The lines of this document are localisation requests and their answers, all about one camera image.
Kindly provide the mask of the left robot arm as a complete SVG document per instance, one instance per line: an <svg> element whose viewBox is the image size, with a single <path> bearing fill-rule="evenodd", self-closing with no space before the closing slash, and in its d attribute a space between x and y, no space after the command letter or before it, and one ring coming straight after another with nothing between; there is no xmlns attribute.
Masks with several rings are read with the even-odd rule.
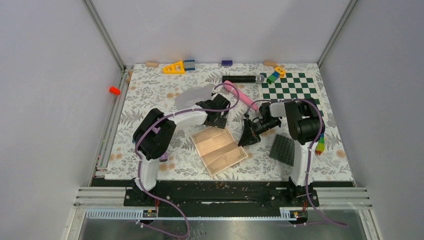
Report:
<svg viewBox="0 0 424 240"><path fill-rule="evenodd" d="M231 103L223 95L199 101L193 106L176 112L164 113L151 109L133 134L134 151L141 162L135 180L139 188L136 199L144 206L152 204L157 183L157 171L175 132L205 125L224 129Z"/></svg>

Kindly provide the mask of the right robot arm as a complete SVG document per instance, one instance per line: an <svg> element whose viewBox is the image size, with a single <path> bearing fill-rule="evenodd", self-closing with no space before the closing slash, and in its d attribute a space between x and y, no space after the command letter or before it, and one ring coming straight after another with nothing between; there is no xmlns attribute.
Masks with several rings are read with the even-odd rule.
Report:
<svg viewBox="0 0 424 240"><path fill-rule="evenodd" d="M307 199L307 194L301 187L312 183L309 169L313 162L313 150L321 134L325 132L325 123L316 100L310 97L265 102L258 110L258 120L251 120L249 114L245 114L243 132L238 145L245 147L259 143L260 134L280 127L281 118L286 118L289 135L294 141L294 162L289 179L296 186L287 191L286 198L291 205L299 206Z"/></svg>

